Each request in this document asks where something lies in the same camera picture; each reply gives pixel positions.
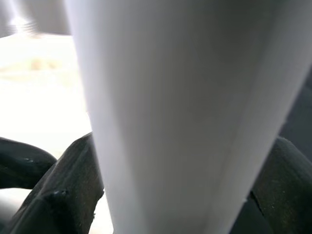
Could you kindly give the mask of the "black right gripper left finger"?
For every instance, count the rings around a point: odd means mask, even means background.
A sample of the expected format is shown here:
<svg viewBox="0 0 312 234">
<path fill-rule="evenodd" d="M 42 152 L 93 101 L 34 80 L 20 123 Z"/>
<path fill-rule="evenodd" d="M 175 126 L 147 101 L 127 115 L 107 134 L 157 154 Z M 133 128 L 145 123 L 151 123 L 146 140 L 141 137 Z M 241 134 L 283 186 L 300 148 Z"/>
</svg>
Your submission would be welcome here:
<svg viewBox="0 0 312 234">
<path fill-rule="evenodd" d="M 44 174 L 0 234 L 89 234 L 104 194 L 93 135 L 75 140 Z"/>
</svg>

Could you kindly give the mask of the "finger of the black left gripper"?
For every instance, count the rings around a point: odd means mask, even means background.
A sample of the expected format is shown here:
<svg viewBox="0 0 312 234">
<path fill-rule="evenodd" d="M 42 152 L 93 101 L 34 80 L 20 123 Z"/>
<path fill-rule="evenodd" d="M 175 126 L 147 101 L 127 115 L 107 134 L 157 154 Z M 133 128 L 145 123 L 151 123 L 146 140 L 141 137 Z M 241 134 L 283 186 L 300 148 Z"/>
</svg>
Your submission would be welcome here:
<svg viewBox="0 0 312 234">
<path fill-rule="evenodd" d="M 41 148 L 0 137 L 0 189 L 32 189 L 56 161 Z"/>
</svg>

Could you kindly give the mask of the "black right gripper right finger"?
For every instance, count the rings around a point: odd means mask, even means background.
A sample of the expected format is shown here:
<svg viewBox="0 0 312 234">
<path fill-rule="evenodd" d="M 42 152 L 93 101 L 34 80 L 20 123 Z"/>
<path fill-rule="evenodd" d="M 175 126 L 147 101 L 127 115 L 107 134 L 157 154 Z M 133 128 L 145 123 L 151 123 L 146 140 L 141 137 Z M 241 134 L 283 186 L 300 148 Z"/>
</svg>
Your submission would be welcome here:
<svg viewBox="0 0 312 234">
<path fill-rule="evenodd" d="M 274 234 L 312 234 L 312 162 L 278 137 L 252 194 Z"/>
</svg>

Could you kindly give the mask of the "cream plastic children table top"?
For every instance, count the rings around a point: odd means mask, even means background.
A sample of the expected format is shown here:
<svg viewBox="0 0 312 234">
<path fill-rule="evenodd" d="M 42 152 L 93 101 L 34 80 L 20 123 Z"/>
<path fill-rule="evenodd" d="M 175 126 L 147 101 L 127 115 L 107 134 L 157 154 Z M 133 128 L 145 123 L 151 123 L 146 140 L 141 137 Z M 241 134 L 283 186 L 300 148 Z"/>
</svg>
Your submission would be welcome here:
<svg viewBox="0 0 312 234">
<path fill-rule="evenodd" d="M 72 37 L 0 38 L 0 137 L 60 158 L 91 130 Z"/>
</svg>

